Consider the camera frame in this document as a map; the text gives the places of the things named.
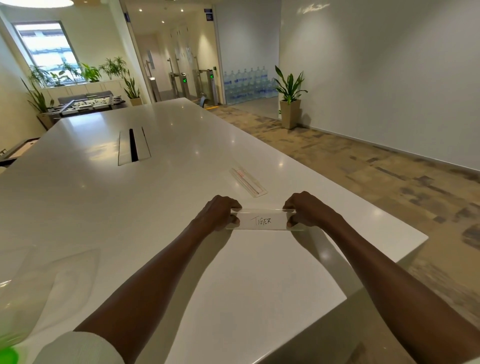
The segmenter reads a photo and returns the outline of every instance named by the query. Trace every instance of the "hand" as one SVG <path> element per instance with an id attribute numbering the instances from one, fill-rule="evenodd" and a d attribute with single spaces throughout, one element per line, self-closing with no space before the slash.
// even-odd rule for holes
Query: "hand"
<path id="1" fill-rule="evenodd" d="M 207 229 L 208 233 L 220 231 L 230 223 L 238 224 L 240 222 L 238 217 L 231 213 L 231 210 L 241 208 L 237 200 L 217 195 L 205 205 L 195 220 Z"/>
<path id="2" fill-rule="evenodd" d="M 289 228 L 301 223 L 306 226 L 318 226 L 321 229 L 327 229 L 344 221 L 331 207 L 306 191 L 293 194 L 285 202 L 283 208 L 296 210 L 296 214 L 291 216 L 287 222 Z"/>

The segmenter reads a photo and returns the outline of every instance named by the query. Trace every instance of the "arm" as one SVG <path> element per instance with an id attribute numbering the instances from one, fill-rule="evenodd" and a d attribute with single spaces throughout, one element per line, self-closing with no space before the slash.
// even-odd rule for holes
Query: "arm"
<path id="1" fill-rule="evenodd" d="M 297 222 L 318 226 L 335 241 L 385 323 L 416 361 L 461 364 L 480 356 L 480 331 L 333 209 L 308 192 L 294 194 L 284 208 L 297 211 L 290 226 Z"/>
<path id="2" fill-rule="evenodd" d="M 154 256 L 74 331 L 110 342 L 125 364 L 133 364 L 165 313 L 177 283 L 200 243 L 237 219 L 238 201 L 215 196 L 165 249 Z"/>

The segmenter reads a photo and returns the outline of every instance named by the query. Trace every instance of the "person's left hand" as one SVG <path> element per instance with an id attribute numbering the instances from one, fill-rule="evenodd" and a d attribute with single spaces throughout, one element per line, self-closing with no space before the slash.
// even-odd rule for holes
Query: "person's left hand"
<path id="1" fill-rule="evenodd" d="M 237 200 L 217 195 L 205 205 L 195 220 L 208 232 L 219 231 L 230 223 L 239 222 L 231 210 L 241 208 Z"/>

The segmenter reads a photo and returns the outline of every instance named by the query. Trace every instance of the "stack of water bottles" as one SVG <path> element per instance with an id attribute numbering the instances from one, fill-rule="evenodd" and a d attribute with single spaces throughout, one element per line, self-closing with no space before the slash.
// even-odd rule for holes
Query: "stack of water bottles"
<path id="1" fill-rule="evenodd" d="M 228 105 L 235 105 L 245 101 L 255 100 L 257 98 L 277 97 L 277 85 L 274 79 L 268 79 L 268 72 L 265 69 L 254 71 L 245 70 L 237 73 L 233 71 L 227 74 L 225 71 L 223 75 L 223 85 L 225 87 L 225 95 L 227 97 Z"/>

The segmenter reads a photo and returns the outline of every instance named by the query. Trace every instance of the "sleeve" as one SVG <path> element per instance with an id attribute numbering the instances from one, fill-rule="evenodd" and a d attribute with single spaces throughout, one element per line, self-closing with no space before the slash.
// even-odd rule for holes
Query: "sleeve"
<path id="1" fill-rule="evenodd" d="M 67 332 L 45 346 L 34 364 L 125 364 L 104 338 L 90 332 Z"/>

